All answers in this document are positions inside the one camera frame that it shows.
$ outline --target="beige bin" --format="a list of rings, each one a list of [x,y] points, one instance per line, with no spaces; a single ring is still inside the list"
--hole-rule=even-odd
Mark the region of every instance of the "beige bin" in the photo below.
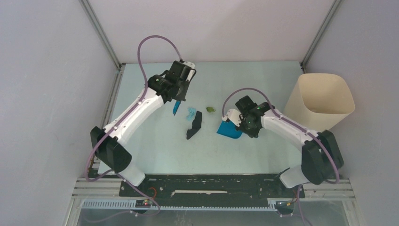
[[[323,132],[354,110],[352,93],[343,78],[310,73],[299,76],[284,114],[303,126]]]

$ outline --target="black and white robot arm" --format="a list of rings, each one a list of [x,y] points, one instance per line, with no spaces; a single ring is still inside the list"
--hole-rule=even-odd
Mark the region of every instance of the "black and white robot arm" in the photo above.
[[[286,188],[307,182],[318,185],[334,173],[329,159],[310,134],[320,140],[337,168],[343,166],[338,144],[330,131],[325,130],[320,133],[303,126],[299,129],[294,126],[294,124],[299,125],[298,123],[290,120],[274,107],[273,112],[267,102],[257,105],[248,96],[241,98],[236,106],[238,110],[230,109],[223,118],[224,121],[232,121],[237,130],[254,138],[258,137],[261,128],[272,130],[302,152],[302,164],[289,168],[279,175],[280,181]]]
[[[154,75],[148,80],[148,88],[145,96],[140,101],[143,91],[137,99],[113,122],[103,129],[94,127],[91,132],[93,147],[111,129],[109,136],[101,143],[96,156],[128,180],[131,184],[138,186],[145,178],[145,174],[132,162],[132,156],[124,148],[135,130],[155,110],[162,107],[166,102],[176,100],[185,101],[185,96],[196,71],[191,62],[173,62],[171,68],[161,75]],[[138,106],[129,113],[134,105]]]

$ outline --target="floor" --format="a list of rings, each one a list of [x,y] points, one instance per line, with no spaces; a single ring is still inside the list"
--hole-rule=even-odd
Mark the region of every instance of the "floor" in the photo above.
[[[145,64],[148,77],[160,74],[171,64]],[[259,138],[243,134],[231,139],[216,134],[222,121],[222,105],[235,90],[253,87],[264,92],[272,104],[283,111],[291,91],[302,74],[298,62],[219,62],[196,63],[197,75],[177,114],[174,102],[166,103],[137,129],[126,149],[138,168],[147,174],[253,174],[279,173],[301,163],[301,154],[290,143],[273,132],[262,129]],[[117,96],[112,119],[136,99],[144,87],[138,64],[127,64]],[[249,95],[258,104],[264,102],[253,91],[242,91],[230,99],[226,111],[240,98]],[[211,106],[216,112],[208,113]],[[202,128],[190,140],[186,131],[192,122],[186,120],[188,108],[203,113]],[[101,163],[99,172],[108,167]]]

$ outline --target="white container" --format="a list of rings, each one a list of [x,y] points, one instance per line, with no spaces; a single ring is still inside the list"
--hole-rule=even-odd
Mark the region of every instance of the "white container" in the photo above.
[[[354,110],[352,93],[343,78],[310,73],[299,76],[284,114],[303,126],[323,132]]]

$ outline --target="wall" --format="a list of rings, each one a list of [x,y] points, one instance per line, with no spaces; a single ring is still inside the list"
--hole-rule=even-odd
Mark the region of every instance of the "wall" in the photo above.
[[[137,63],[148,35],[163,35],[192,62],[301,61],[334,0],[91,0],[123,63]],[[176,58],[162,40],[143,45],[142,61]]]
[[[307,67],[348,83],[356,110],[332,131],[369,226],[399,225],[397,0],[347,0]]]
[[[115,67],[77,0],[0,2],[1,225],[61,225]]]

